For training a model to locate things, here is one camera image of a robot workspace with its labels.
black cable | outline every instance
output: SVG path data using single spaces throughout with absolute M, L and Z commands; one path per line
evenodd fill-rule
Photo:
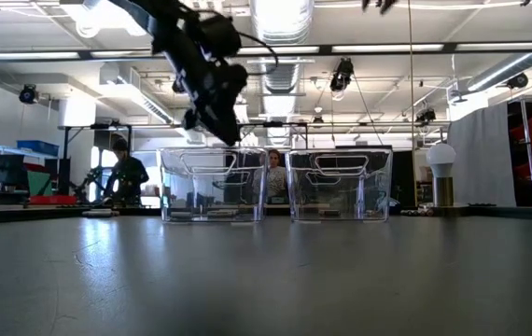
M 260 40 L 259 38 L 257 37 L 254 37 L 252 35 L 248 35 L 246 33 L 241 33 L 241 32 L 237 32 L 239 33 L 239 35 L 245 37 L 245 38 L 249 38 L 250 40 L 262 45 L 264 48 L 266 48 L 274 57 L 274 67 L 271 68 L 270 70 L 268 71 L 265 71 L 265 72 L 262 72 L 262 73 L 249 73 L 248 75 L 250 76 L 264 76 L 264 75 L 269 75 L 271 73 L 273 73 L 276 68 L 278 67 L 278 54 L 276 53 L 276 51 L 274 51 L 274 49 L 269 46 L 268 44 L 266 44 L 266 42 Z
M 193 10 L 193 11 L 195 11 L 196 13 L 210 13 L 210 14 L 222 16 L 222 14 L 220 14 L 217 11 L 212 10 L 212 9 L 196 9 L 196 10 Z M 269 74 L 273 73 L 274 71 L 276 71 L 276 68 L 278 68 L 278 54 L 276 53 L 276 51 L 274 51 L 274 49 L 271 46 L 269 46 L 268 44 L 266 44 L 266 42 L 260 40 L 257 37 L 254 37 L 252 35 L 249 35 L 249 34 L 246 34 L 246 33 L 242 33 L 242 32 L 237 32 L 237 34 L 239 34 L 240 36 L 243 36 L 245 38 L 249 38 L 250 40 L 260 44 L 261 46 L 266 48 L 272 54 L 272 56 L 274 57 L 274 67 L 273 68 L 271 68 L 268 71 L 261 72 L 261 73 L 248 73 L 249 76 L 265 76 L 265 75 L 269 75 Z
M 378 141 L 380 141 L 380 145 L 384 145 L 382 142 L 382 139 L 380 138 L 380 135 L 378 134 L 378 131 L 376 131 L 376 126 L 374 125 L 374 119 L 371 117 L 370 110 L 368 109 L 368 105 L 366 104 L 366 99 L 363 97 L 363 93 L 361 93 L 361 88 L 359 87 L 359 81 L 357 80 L 357 76 L 354 73 L 353 79 L 356 81 L 357 90 L 359 91 L 359 96 L 361 97 L 361 101 L 363 102 L 363 106 L 366 108 L 366 113 L 368 113 L 368 117 L 370 118 L 371 126 L 374 129 L 374 133 L 376 134 L 376 137 L 378 138 Z

silver duct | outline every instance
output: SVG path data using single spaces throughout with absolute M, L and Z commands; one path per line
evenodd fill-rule
M 269 45 L 302 44 L 307 39 L 312 23 L 314 0 L 250 0 L 251 19 L 256 35 Z M 293 60 L 297 58 L 281 57 Z M 272 69 L 273 65 L 264 64 L 262 71 Z M 262 89 L 264 93 L 281 94 L 263 98 L 264 112 L 272 115 L 270 119 L 287 121 L 295 108 L 296 97 L 285 96 L 296 92 L 299 87 L 300 64 L 279 64 L 273 73 L 264 76 Z M 284 144 L 288 135 L 283 129 L 270 129 L 269 137 L 276 145 Z
M 468 82 L 468 91 L 484 91 L 532 67 L 532 52 L 515 54 L 483 71 Z

clear plastic bin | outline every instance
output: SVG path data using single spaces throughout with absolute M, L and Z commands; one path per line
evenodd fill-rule
M 261 148 L 167 148 L 161 156 L 162 219 L 169 223 L 263 220 L 268 152 Z
M 291 220 L 387 220 L 392 159 L 383 148 L 289 151 Z

workbench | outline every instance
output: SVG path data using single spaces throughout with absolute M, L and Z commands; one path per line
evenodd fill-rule
M 532 220 L 4 223 L 0 335 L 532 335 Z

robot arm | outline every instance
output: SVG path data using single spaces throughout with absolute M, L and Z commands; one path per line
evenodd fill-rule
M 231 20 L 216 12 L 200 20 L 198 12 L 177 0 L 108 1 L 152 35 L 152 53 L 162 52 L 176 71 L 175 83 L 191 99 L 183 127 L 203 126 L 229 146 L 240 141 L 233 105 L 248 74 L 241 65 L 225 61 L 241 48 Z

